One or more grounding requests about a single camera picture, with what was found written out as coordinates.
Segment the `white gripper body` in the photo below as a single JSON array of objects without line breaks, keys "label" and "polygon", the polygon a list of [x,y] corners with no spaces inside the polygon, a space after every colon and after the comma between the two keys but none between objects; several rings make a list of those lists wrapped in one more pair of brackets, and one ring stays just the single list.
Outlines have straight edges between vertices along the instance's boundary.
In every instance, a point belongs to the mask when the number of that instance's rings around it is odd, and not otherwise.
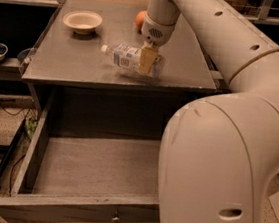
[{"label": "white gripper body", "polygon": [[154,47],[162,47],[171,38],[175,25],[175,22],[170,24],[159,23],[158,21],[154,21],[149,15],[146,15],[142,24],[141,33],[146,43],[152,44]]}]

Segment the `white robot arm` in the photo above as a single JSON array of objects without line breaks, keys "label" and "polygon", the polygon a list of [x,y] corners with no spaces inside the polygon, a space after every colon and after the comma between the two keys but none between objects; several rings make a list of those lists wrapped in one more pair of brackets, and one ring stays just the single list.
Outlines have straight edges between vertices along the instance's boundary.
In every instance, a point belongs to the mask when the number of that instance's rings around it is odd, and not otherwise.
[{"label": "white robot arm", "polygon": [[160,223],[263,223],[279,173],[279,46],[224,0],[150,0],[142,64],[184,18],[230,92],[172,115],[158,165]]}]

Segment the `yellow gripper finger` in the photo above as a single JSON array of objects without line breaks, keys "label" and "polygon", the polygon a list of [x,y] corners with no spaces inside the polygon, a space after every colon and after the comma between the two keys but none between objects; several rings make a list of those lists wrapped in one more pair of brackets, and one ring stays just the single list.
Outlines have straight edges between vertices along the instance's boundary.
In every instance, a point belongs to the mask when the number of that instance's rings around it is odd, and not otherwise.
[{"label": "yellow gripper finger", "polygon": [[139,58],[139,71],[143,75],[148,75],[158,56],[158,48],[154,47],[152,43],[145,42],[142,46],[141,57]]}]

